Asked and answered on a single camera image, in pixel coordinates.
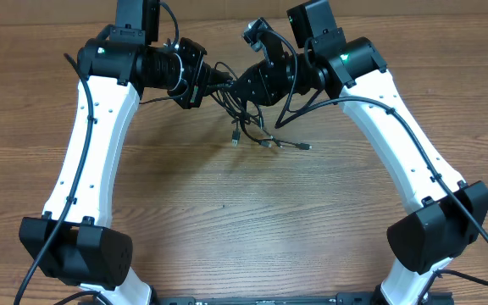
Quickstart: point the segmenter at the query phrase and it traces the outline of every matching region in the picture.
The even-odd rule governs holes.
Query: wooden surface
[[[349,39],[374,42],[443,157],[488,185],[488,15],[337,21]],[[245,25],[183,22],[181,33],[207,48],[209,63],[240,74],[261,58],[240,38]],[[12,302],[31,264],[19,223],[40,216],[75,117],[77,77],[61,54],[76,54],[102,26],[0,27],[0,304]],[[285,20],[272,26],[292,37]],[[171,24],[161,28],[160,37],[172,36]],[[280,106],[265,109],[268,126]],[[385,231],[405,213],[356,125],[332,107],[272,131],[313,150],[246,138],[233,148],[230,118],[209,99],[188,111],[173,102],[140,108],[119,164],[113,224],[133,238],[133,268],[161,296],[330,295],[371,291],[387,276],[394,256]],[[480,238],[452,267],[488,279],[487,245]],[[434,289],[488,304],[488,288],[449,276]],[[74,291],[37,272],[23,303]]]
[[[306,0],[169,0],[178,20],[286,18]],[[0,0],[0,25],[114,22],[117,0]],[[335,16],[488,14],[488,0],[330,0]],[[170,20],[165,12],[161,19]]]

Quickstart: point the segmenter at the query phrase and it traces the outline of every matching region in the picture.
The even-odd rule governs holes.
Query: wooden table
[[[374,42],[448,162],[488,185],[488,15],[337,21],[348,40]],[[240,74],[262,56],[240,38],[246,24],[180,28],[207,48],[209,63]],[[0,27],[0,304],[12,302],[31,264],[19,223],[40,216],[75,117],[77,77],[61,54],[76,54],[102,26]],[[272,26],[292,40],[286,20]],[[172,24],[161,28],[160,37],[172,37]],[[163,95],[147,90],[145,98]],[[271,130],[313,150],[246,138],[233,148],[230,118],[210,99],[189,111],[172,101],[140,108],[119,164],[113,225],[133,238],[133,267],[161,296],[332,295],[371,291],[389,273],[385,231],[405,213],[372,147],[335,107],[273,130],[280,107],[264,110]],[[479,239],[452,267],[488,279],[488,246]],[[488,304],[488,288],[453,277],[434,290]],[[37,272],[23,303],[75,291]]]

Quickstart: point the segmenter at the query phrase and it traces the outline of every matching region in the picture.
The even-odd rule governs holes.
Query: robotic arm
[[[32,270],[38,265],[45,276],[80,286],[86,293],[93,291],[89,294],[104,303],[202,305],[190,297],[158,299],[155,290],[139,280],[130,267],[131,239],[109,229],[112,190],[125,134],[144,88],[167,89],[169,98],[185,109],[197,108],[202,97],[224,90],[244,109],[248,101],[271,106],[288,96],[276,127],[315,108],[340,105],[367,136],[395,181],[408,216],[387,231],[396,255],[390,274],[374,293],[339,293],[325,298],[325,303],[414,305],[425,297],[428,304],[453,304],[451,295],[425,293],[438,270],[483,234],[474,224],[480,228],[485,220],[488,190],[483,182],[469,186],[434,149],[405,107],[374,45],[366,38],[346,42],[328,1],[314,0],[288,11],[303,54],[258,19],[243,37],[256,52],[263,50],[265,60],[232,80],[204,63],[207,52],[200,45],[186,38],[178,43],[177,26],[174,42],[164,48],[149,46],[158,39],[160,5],[167,8],[156,0],[119,0],[116,25],[107,26],[79,51],[76,70],[84,80],[78,86],[75,126],[64,166],[42,218],[24,218],[20,226],[19,238],[36,259]],[[283,51],[282,42],[291,54]],[[291,96],[311,89],[318,94],[326,91],[332,100],[313,104],[315,94],[283,120]],[[80,150],[85,142],[89,142],[89,152],[82,162]],[[81,176],[74,188],[77,168]],[[28,281],[26,277],[15,304]],[[272,303],[293,301],[282,298]],[[208,302],[220,305],[236,300]]]

